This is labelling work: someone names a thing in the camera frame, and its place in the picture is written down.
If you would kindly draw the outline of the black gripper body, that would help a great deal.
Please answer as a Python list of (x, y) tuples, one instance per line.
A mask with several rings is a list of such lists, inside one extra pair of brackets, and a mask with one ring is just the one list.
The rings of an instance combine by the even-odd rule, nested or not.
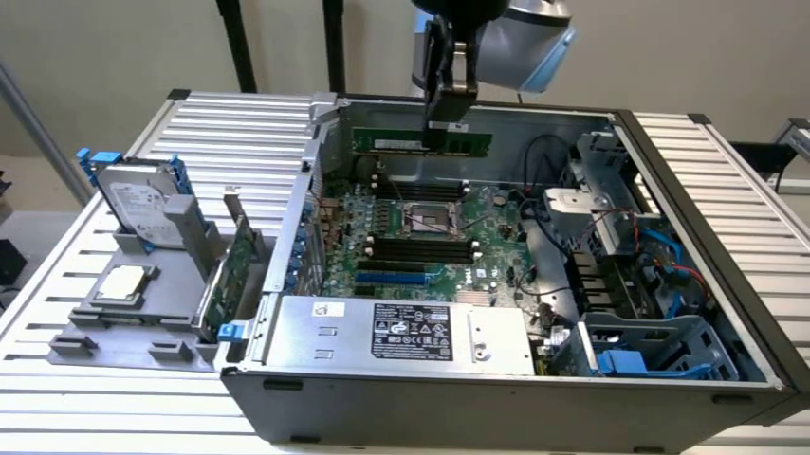
[(455, 27), (479, 28), (497, 19), (508, 8), (508, 0), (412, 0), (423, 12), (445, 19)]

